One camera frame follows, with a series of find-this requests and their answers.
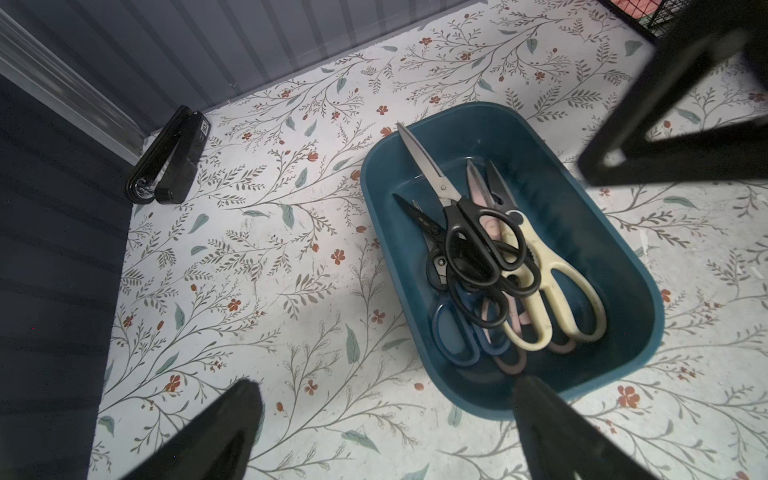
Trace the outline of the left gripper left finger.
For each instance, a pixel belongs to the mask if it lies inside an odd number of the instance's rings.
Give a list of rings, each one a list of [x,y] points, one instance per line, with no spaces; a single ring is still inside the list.
[[[259,385],[239,380],[126,477],[242,479],[263,410]]]

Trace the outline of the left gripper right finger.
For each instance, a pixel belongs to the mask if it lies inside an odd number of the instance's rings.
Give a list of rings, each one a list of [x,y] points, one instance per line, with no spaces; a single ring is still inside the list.
[[[653,477],[537,377],[517,381],[512,407],[533,479]]]

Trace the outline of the blue handled scissors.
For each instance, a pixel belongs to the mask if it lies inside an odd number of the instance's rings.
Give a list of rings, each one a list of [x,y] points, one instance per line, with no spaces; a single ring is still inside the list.
[[[438,350],[457,367],[474,366],[481,358],[499,356],[511,347],[502,330],[484,329],[469,321],[447,294],[438,297],[430,325]]]

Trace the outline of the large black scissors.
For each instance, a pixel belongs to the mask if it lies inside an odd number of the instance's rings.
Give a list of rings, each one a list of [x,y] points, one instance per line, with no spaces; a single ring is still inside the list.
[[[395,194],[393,198],[433,242],[427,265],[432,266],[436,256],[445,259],[443,289],[454,300],[457,309],[475,325],[485,329],[501,326],[509,316],[509,296],[526,298],[539,290],[540,269],[529,252],[519,222],[510,215],[462,197],[459,201],[451,200],[443,208],[447,226],[442,227],[403,197]],[[512,246],[492,239],[481,223],[485,217],[509,227],[517,244]],[[498,309],[496,318],[484,320],[476,315],[462,300],[462,291],[495,304]]]

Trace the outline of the teal plastic storage box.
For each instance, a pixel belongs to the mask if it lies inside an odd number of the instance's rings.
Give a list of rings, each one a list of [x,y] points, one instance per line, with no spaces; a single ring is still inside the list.
[[[512,109],[474,102],[449,108],[411,126],[415,137],[460,192],[465,166],[494,165],[535,232],[575,266],[599,294],[607,331],[597,342],[560,356],[535,352],[526,373],[571,399],[640,369],[660,345],[664,308],[659,289],[637,255],[533,128]],[[465,412],[489,419],[513,418],[516,378],[489,357],[454,366],[439,351],[429,326],[437,292],[426,279],[427,249],[418,226],[397,204],[416,200],[435,220],[441,205],[398,134],[367,154],[360,185],[401,301],[416,349],[436,388]]]

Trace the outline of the medium black scissors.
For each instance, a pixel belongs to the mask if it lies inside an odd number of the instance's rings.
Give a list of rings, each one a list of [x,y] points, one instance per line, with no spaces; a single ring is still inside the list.
[[[413,133],[402,123],[397,124],[397,130],[443,206],[446,258],[454,272],[475,286],[488,287],[499,280],[504,271],[511,272],[520,268],[528,257],[528,248],[516,222],[508,214],[492,207],[479,206],[462,195]],[[480,222],[482,217],[493,217],[512,230],[517,240],[517,256],[513,261],[506,259],[501,247],[486,233]],[[459,252],[470,255],[470,259],[479,266],[477,274],[456,263],[453,255]]]

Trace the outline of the pink kitchen scissors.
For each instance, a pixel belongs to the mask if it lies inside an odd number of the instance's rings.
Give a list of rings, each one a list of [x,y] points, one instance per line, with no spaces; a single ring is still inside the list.
[[[469,192],[472,201],[479,206],[492,206],[495,204],[491,195],[489,187],[485,181],[481,178],[479,170],[474,166],[471,160],[467,161],[466,165],[467,182]],[[480,220],[486,233],[493,240],[501,240],[500,222],[493,217],[482,217]],[[507,325],[517,334],[522,334],[522,326],[529,325],[531,320],[526,312],[522,314],[518,313],[516,300],[514,297],[506,294],[505,298],[508,303],[509,317]],[[576,348],[576,342],[574,340],[568,340],[565,344],[557,344],[551,341],[547,345],[547,349],[560,354],[565,355]],[[494,356],[493,361],[496,366],[506,375],[518,375],[520,374],[527,364],[527,352],[520,347],[515,347],[517,354],[517,362],[510,365],[503,361],[500,356]]]

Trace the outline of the small black scissors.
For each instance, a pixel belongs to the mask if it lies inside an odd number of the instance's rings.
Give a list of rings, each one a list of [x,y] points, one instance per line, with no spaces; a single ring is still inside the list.
[[[448,262],[444,253],[445,229],[426,215],[416,200],[413,200],[411,205],[417,211],[416,223],[421,228],[428,250],[426,260],[427,281],[435,290],[447,292],[448,281],[446,271]]]

